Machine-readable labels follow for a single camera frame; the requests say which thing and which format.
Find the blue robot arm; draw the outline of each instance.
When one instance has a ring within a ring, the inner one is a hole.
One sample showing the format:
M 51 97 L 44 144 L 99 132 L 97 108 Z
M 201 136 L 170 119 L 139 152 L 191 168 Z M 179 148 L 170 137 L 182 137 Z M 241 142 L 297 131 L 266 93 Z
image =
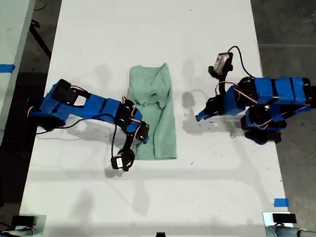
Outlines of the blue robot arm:
M 84 105 L 75 105 L 79 96 L 85 98 Z M 80 120 L 97 119 L 108 122 L 123 130 L 126 141 L 117 156 L 112 154 L 113 169 L 128 171 L 135 160 L 135 154 L 130 149 L 133 139 L 143 143 L 149 139 L 149 126 L 142 121 L 142 115 L 132 101 L 126 98 L 123 98 L 123 102 L 103 98 L 63 79 L 53 85 L 38 107 L 31 106 L 28 110 L 28 116 L 46 131 L 71 127 L 72 125 L 65 127 L 69 115 L 82 118 Z
M 218 115 L 237 115 L 249 107 L 241 119 L 245 137 L 258 144 L 281 141 L 286 119 L 316 107 L 316 87 L 307 78 L 243 78 L 225 91 L 227 72 L 232 66 L 231 52 L 219 54 L 209 73 L 217 78 L 220 94 L 210 98 L 197 121 Z

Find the white table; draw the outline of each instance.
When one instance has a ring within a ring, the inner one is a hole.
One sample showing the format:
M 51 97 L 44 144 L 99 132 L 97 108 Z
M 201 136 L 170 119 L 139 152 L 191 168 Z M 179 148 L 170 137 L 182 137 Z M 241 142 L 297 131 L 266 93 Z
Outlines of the white table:
M 193 116 L 214 96 L 207 67 L 235 44 L 260 77 L 249 0 L 64 0 L 46 92 L 63 78 L 120 99 L 131 67 L 166 62 L 178 159 L 136 161 L 120 176 L 109 163 L 110 124 L 39 135 L 20 212 L 46 215 L 46 237 L 265 236 L 262 212 L 287 211 L 273 207 L 284 197 L 274 143 L 238 135 L 240 117 L 199 124 Z M 228 80 L 244 75 L 235 53 Z M 123 140 L 119 133 L 115 152 Z
M 34 4 L 34 0 L 0 0 L 0 64 L 15 65 L 12 73 L 0 73 L 0 144 Z

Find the black cable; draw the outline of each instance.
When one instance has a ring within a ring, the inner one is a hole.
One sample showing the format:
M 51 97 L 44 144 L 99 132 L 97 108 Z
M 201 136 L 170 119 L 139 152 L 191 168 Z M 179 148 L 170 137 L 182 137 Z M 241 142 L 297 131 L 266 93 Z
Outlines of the black cable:
M 47 133 L 47 132 L 50 132 L 50 131 L 38 132 L 38 133 L 35 133 L 35 134 L 36 134 L 36 135 L 39 135 L 39 134 L 44 134 L 44 133 Z
M 229 53 L 233 48 L 236 48 L 236 49 L 238 50 L 238 53 L 239 53 L 239 56 L 240 56 L 241 66 L 242 66 L 243 70 L 245 71 L 245 73 L 247 73 L 250 77 L 255 78 L 252 74 L 250 74 L 250 73 L 246 70 L 245 66 L 243 65 L 242 56 L 241 56 L 241 51 L 240 51 L 240 49 L 239 49 L 238 46 L 236 46 L 236 45 L 232 46 L 227 52 Z
M 38 9 L 34 9 L 34 11 L 41 11 L 46 7 L 46 2 L 44 2 L 43 0 L 39 0 L 42 3 L 42 6 Z
M 92 118 L 81 118 L 79 120 L 77 120 L 75 123 L 73 123 L 72 125 L 70 126 L 67 126 L 67 127 L 55 127 L 54 129 L 67 129 L 67 128 L 71 128 L 73 126 L 75 126 L 76 124 L 78 124 L 79 122 L 83 121 L 83 120 L 88 120 L 88 119 L 96 119 L 96 118 L 99 118 L 99 117 L 102 117 L 102 116 L 109 116 L 111 117 L 113 120 L 114 120 L 114 125 L 115 125 L 115 129 L 114 129 L 114 133 L 113 133 L 113 137 L 112 137 L 112 147 L 111 147 L 111 156 L 112 158 L 114 157 L 113 156 L 113 147 L 114 147 L 114 140 L 115 140 L 115 136 L 116 136 L 116 133 L 117 133 L 117 124 L 115 123 L 115 118 L 113 115 L 111 114 L 99 114 L 99 115 L 95 115 L 93 116 Z M 50 132 L 50 131 L 45 131 L 45 132 L 39 132 L 39 133 L 36 133 L 36 134 L 44 134 L 44 133 L 47 133 L 47 132 Z
M 6 224 L 6 223 L 4 223 L 2 221 L 0 221 L 0 224 L 3 225 L 3 226 L 11 227 L 11 225 L 8 225 L 8 224 Z

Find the cloth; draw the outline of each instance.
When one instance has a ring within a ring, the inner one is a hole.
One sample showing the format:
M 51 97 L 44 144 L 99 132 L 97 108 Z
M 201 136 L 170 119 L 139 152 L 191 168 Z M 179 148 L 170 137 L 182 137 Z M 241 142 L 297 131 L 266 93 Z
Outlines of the cloth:
M 150 126 L 149 140 L 136 148 L 136 158 L 176 159 L 176 129 L 167 64 L 159 68 L 131 68 L 127 98 L 136 104 L 142 120 Z

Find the floor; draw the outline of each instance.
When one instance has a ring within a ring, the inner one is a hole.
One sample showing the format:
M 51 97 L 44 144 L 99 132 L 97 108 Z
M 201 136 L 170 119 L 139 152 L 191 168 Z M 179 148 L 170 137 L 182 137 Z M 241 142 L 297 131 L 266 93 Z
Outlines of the floor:
M 40 22 L 39 33 L 52 49 L 61 0 L 37 0 L 33 19 Z M 277 78 L 308 77 L 316 84 L 316 1 L 251 0 L 263 74 Z M 10 109 L 5 137 L 0 148 L 4 207 L 0 221 L 10 223 L 19 213 L 24 184 L 35 138 L 35 125 L 19 120 L 23 105 L 43 97 L 49 59 L 28 34 L 20 74 Z M 277 144 L 285 194 L 298 226 L 316 231 L 316 110 L 288 119 L 283 141 Z

